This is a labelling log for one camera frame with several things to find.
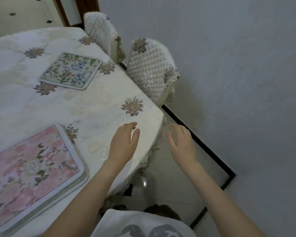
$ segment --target white tablecloth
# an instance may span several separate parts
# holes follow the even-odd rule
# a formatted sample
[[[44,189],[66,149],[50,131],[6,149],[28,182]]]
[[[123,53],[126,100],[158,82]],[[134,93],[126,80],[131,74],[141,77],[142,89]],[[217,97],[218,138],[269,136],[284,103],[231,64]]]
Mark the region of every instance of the white tablecloth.
[[[112,184],[109,195],[113,195],[125,187],[147,159],[162,127],[163,113],[100,47],[90,42],[82,29],[74,27],[33,30],[0,38],[0,149],[59,122],[71,129],[71,138],[87,165],[90,179],[107,158],[116,129],[136,121],[141,130],[138,147]],[[103,60],[86,90],[38,81],[62,52]],[[81,188],[13,236],[42,234]]]

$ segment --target person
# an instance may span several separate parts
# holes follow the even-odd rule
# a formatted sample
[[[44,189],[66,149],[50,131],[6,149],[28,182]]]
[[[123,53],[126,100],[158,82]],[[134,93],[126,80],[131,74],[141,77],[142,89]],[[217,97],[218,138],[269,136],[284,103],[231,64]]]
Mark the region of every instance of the person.
[[[109,156],[100,170],[51,224],[43,237],[195,236],[194,232],[179,220],[151,213],[113,209],[106,211],[93,231],[99,209],[111,184],[137,148],[140,130],[136,129],[131,138],[131,132],[136,125],[136,122],[132,122],[117,129],[111,141]],[[172,132],[168,133],[173,159],[197,189],[220,235],[265,236],[197,162],[189,130],[177,124],[171,126],[177,135],[175,143]]]

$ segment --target person's left hand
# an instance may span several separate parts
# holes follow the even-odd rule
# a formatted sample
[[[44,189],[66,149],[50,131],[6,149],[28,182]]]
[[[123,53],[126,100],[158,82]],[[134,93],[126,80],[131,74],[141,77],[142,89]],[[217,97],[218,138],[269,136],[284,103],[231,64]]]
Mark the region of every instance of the person's left hand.
[[[136,125],[137,122],[132,122],[117,129],[111,141],[108,161],[112,161],[112,163],[123,168],[133,157],[140,134],[140,130],[136,129],[131,139],[132,130],[136,128]]]

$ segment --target person's left arm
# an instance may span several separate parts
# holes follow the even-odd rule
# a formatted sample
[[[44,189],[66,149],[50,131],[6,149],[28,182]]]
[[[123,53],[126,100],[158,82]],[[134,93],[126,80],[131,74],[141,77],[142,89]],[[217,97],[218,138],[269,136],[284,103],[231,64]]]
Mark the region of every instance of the person's left arm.
[[[99,209],[115,177],[133,157],[137,148],[139,129],[134,131],[131,139],[131,132],[136,125],[136,122],[132,122],[117,129],[107,160],[42,237],[87,237],[92,234]]]

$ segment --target quilted chair cover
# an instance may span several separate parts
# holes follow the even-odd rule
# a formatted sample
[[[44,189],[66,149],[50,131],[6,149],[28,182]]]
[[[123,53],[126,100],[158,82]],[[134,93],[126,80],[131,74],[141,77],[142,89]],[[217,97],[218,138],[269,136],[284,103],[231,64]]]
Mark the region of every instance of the quilted chair cover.
[[[84,14],[84,23],[85,32],[115,63],[121,63],[125,59],[121,38],[107,15],[87,12]]]
[[[160,42],[133,41],[126,74],[157,105],[174,98],[174,82],[180,78],[169,50]]]

